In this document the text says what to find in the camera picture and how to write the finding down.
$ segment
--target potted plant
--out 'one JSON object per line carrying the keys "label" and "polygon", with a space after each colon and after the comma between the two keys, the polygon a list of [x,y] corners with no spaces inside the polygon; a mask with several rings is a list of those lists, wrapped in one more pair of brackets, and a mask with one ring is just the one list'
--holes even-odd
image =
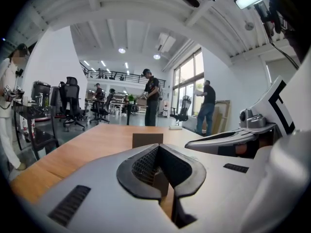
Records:
{"label": "potted plant", "polygon": [[128,95],[127,98],[128,98],[128,102],[129,102],[130,104],[134,104],[135,97],[134,97],[132,94]]}

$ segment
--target round ceiling light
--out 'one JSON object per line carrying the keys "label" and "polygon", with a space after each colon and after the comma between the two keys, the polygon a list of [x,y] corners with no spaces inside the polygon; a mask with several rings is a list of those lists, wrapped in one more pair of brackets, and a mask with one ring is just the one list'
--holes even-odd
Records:
{"label": "round ceiling light", "polygon": [[119,49],[119,53],[125,53],[125,49]]}
{"label": "round ceiling light", "polygon": [[154,59],[155,59],[155,60],[159,60],[159,59],[161,59],[161,56],[160,56],[159,54],[155,54],[155,55],[154,55]]}

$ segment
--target white jacket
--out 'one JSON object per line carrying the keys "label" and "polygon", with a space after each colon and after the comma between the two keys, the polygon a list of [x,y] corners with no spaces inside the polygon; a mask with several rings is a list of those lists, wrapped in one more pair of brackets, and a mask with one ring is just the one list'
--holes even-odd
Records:
{"label": "white jacket", "polygon": [[[3,108],[7,108],[9,106],[9,102],[6,102],[2,96],[3,89],[5,88],[6,85],[9,85],[11,90],[14,91],[16,88],[16,71],[17,71],[17,66],[11,61],[10,64],[10,59],[6,58],[4,61],[2,61],[0,65],[0,105]],[[11,117],[11,106],[3,110],[0,107],[0,117]]]}

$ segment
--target blue jeans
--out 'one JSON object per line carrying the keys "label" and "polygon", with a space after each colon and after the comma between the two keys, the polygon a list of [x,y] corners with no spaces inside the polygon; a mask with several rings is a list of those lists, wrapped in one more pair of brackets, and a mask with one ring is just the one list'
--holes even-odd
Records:
{"label": "blue jeans", "polygon": [[202,125],[203,125],[203,121],[205,117],[206,117],[206,123],[207,123],[206,135],[209,136],[212,134],[214,110],[215,110],[215,105],[212,103],[206,103],[202,105],[202,108],[198,115],[198,123],[196,125],[197,134],[202,135]]}

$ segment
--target large window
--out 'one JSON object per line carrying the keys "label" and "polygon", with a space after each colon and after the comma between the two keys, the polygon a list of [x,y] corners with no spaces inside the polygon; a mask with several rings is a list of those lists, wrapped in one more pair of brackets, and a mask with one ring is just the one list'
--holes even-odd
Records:
{"label": "large window", "polygon": [[174,70],[174,87],[172,108],[179,113],[182,108],[184,96],[189,96],[191,106],[188,115],[197,115],[200,111],[203,97],[194,96],[196,89],[203,91],[204,87],[204,65],[202,51],[193,53],[183,64]]}

